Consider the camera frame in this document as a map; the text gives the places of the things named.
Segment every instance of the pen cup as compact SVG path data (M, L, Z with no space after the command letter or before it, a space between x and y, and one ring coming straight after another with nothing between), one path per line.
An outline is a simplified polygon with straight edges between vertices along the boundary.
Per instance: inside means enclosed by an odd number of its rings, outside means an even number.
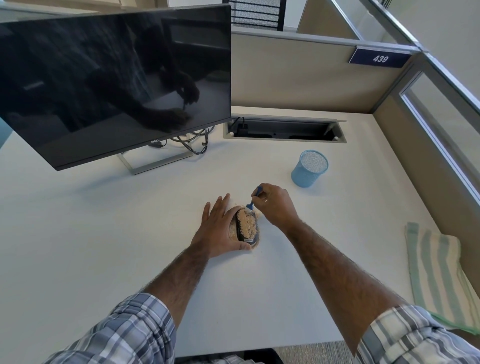
M292 171L292 181L299 187L310 187L328 169L328 160L316 150L305 150Z

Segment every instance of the hand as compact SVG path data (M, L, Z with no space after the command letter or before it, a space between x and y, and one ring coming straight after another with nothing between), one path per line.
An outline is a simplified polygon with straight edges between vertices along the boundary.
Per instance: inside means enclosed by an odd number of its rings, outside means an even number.
M283 232L300 222L287 190L269 183L262 183L260 186L262 192L256 197L257 189L255 188L252 193L252 201L268 221Z
M147 129L159 130L165 133L179 130L191 119L182 109L156 110L142 108L135 119Z
M200 91L193 79L185 72L178 71L173 76L173 83L175 90L181 96L183 101L185 101L185 104L189 105L198 101L200 97Z
M220 196L213 205L210 215L210 202L207 202L202 215L202 224L192 239L191 245L201 244L208 251L208 257L222 255L233 250L251 250L250 244L233 240L228 234L228 227L240 206L232 207L225 212L230 194L223 199Z

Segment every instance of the number sign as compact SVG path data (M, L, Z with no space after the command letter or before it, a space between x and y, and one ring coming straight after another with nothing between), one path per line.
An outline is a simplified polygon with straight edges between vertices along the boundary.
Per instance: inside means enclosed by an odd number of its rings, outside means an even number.
M348 62L367 66L402 68L410 57L410 53L357 47Z

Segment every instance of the plaid sleeve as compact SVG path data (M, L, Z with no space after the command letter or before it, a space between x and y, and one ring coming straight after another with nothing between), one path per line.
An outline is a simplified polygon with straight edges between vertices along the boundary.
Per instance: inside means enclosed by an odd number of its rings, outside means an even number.
M148 293L121 302L84 337L50 356L48 364L173 364L175 325L167 307Z
M403 305L367 329L355 358L365 363L479 363L480 351L445 330L421 307Z

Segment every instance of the green and white towel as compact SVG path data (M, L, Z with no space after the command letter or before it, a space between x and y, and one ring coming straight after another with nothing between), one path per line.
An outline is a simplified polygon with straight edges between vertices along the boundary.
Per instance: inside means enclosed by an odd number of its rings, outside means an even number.
M405 229L415 304L438 321L480 334L480 299L460 266L460 241L409 222Z

